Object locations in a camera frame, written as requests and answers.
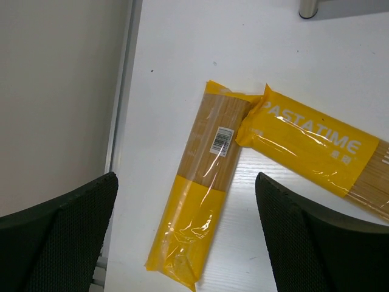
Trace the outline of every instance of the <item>yellow package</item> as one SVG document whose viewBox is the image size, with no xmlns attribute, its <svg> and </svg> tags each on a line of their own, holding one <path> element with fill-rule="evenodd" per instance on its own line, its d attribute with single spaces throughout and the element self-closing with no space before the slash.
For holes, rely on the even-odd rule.
<svg viewBox="0 0 389 292">
<path fill-rule="evenodd" d="M 379 143 L 268 86 L 262 102 L 242 122 L 236 141 L 340 197 L 349 194 Z"/>
<path fill-rule="evenodd" d="M 238 160 L 236 133 L 260 98 L 207 83 L 145 264 L 148 271 L 196 290 Z"/>
</svg>

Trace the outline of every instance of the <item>metal leg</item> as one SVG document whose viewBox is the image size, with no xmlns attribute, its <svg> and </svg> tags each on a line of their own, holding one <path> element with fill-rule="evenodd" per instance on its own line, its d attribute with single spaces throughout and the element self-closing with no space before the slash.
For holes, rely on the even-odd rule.
<svg viewBox="0 0 389 292">
<path fill-rule="evenodd" d="M 302 18 L 314 17 L 317 13 L 318 0 L 300 0 L 299 14 Z"/>
</svg>

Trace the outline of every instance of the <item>textured black surface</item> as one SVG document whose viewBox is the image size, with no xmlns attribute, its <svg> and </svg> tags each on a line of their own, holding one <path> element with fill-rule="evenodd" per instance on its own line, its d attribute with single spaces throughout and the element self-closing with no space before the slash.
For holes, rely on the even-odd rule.
<svg viewBox="0 0 389 292">
<path fill-rule="evenodd" d="M 1 291 L 87 292 L 117 189 L 115 174 L 108 173 L 0 218 Z"/>
<path fill-rule="evenodd" d="M 260 173 L 256 200 L 278 292 L 389 291 L 389 228 L 307 200 Z"/>
</svg>

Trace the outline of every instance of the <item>pasta package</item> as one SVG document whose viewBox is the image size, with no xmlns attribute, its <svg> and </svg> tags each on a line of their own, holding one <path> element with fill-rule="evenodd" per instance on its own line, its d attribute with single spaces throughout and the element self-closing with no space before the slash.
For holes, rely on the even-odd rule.
<svg viewBox="0 0 389 292">
<path fill-rule="evenodd" d="M 231 183 L 238 128 L 261 96 L 209 81 L 145 264 L 196 291 Z"/>
<path fill-rule="evenodd" d="M 236 138 L 389 220 L 389 143 L 266 86 Z"/>
</svg>

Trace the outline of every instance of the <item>white surface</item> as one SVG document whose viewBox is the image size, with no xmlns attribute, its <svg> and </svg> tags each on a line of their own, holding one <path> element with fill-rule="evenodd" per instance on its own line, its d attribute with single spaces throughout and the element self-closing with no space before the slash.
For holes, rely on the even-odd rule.
<svg viewBox="0 0 389 292">
<path fill-rule="evenodd" d="M 127 3 L 0 1 L 0 217 L 104 173 Z"/>
<path fill-rule="evenodd" d="M 337 2 L 321 3 L 318 16 Z M 245 92 L 262 92 L 268 82 L 389 140 L 389 13 L 303 21 L 297 12 L 297 0 L 143 1 L 106 292 L 188 291 L 143 265 L 207 80 Z M 380 222 L 244 149 L 198 291 L 276 291 L 255 201 L 258 172 Z"/>
</svg>

